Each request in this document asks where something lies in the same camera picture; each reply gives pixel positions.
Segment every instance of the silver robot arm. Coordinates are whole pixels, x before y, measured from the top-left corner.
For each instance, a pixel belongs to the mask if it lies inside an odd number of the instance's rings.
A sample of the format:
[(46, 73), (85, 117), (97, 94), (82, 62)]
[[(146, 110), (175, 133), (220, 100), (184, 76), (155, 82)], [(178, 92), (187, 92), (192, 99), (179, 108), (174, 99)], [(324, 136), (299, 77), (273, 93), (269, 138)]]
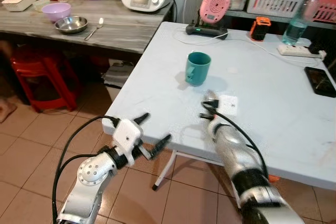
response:
[(59, 224), (94, 224), (102, 201), (102, 194), (111, 178), (125, 165), (132, 166), (134, 160), (144, 155), (154, 159), (170, 139), (167, 135), (148, 151), (142, 144), (142, 129), (139, 124), (149, 114), (133, 121), (120, 120), (113, 134), (112, 148), (105, 146), (95, 157), (88, 158), (77, 171), (74, 188), (63, 205), (58, 218)]
[(216, 115), (218, 103), (219, 99), (209, 91), (202, 101), (208, 113), (200, 117), (210, 120), (208, 132), (232, 181), (243, 224), (304, 224), (269, 183), (256, 150), (246, 145), (231, 123)]

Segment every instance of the red stool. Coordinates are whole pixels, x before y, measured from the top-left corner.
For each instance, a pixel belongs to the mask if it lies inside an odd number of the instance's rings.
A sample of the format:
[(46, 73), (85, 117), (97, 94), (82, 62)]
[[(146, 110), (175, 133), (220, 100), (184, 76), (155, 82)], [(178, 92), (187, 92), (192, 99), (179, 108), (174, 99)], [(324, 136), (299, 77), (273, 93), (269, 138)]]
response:
[[(36, 112), (62, 106), (66, 106), (69, 111), (72, 111), (77, 107), (76, 98), (81, 91), (81, 85), (62, 53), (45, 48), (22, 46), (14, 52), (10, 60), (31, 106)], [(26, 78), (41, 76), (45, 76), (50, 80), (60, 98), (50, 101), (36, 100)], [(71, 78), (75, 82), (76, 88), (74, 90), (69, 90), (64, 76)]]

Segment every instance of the trash bin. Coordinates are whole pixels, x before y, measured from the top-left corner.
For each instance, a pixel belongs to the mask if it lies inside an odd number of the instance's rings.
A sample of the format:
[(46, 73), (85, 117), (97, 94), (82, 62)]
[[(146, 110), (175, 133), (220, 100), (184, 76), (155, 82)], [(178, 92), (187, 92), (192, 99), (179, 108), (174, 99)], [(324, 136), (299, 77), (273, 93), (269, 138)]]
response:
[(119, 94), (133, 69), (133, 64), (129, 62), (116, 62), (104, 74), (104, 85), (112, 101), (114, 101)]

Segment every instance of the stainless steel bowl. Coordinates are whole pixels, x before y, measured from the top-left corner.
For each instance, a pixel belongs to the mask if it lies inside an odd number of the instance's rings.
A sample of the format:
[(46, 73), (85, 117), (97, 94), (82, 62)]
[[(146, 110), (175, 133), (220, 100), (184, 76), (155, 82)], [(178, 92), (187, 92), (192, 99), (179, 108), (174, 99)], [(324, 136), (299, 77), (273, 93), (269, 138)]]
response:
[(87, 26), (87, 19), (79, 16), (63, 18), (55, 23), (56, 29), (64, 34), (79, 33), (81, 31), (84, 31)]

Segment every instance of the power strip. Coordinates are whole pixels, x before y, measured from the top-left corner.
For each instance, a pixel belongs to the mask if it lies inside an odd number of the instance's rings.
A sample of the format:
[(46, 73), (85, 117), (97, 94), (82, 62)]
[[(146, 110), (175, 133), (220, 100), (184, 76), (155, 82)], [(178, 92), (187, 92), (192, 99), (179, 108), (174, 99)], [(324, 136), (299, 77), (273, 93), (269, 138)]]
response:
[(278, 51), (281, 55), (287, 56), (301, 56), (301, 57), (309, 57), (309, 58), (320, 58), (324, 59), (327, 53), (324, 50), (320, 50), (319, 54), (312, 54), (308, 47), (303, 46), (289, 46), (289, 45), (279, 45)]

